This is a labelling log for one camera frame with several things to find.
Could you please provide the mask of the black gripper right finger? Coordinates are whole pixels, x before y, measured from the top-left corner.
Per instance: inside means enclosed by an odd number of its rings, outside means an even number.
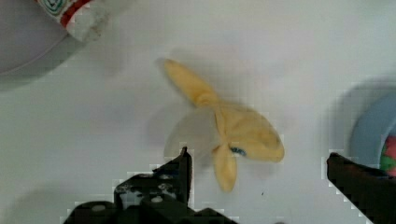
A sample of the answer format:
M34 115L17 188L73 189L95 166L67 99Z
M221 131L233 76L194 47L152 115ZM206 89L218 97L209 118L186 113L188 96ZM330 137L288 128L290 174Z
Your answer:
M374 224L396 223L393 176L351 161L338 153L326 160L328 180Z

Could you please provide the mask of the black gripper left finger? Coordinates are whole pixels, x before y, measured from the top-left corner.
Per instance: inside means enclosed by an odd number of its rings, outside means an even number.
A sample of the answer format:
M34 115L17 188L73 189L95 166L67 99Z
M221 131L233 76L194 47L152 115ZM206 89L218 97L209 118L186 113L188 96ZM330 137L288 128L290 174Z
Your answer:
M63 224L238 224L211 208L189 207L192 159L186 147L178 156L118 184L114 201L82 203Z

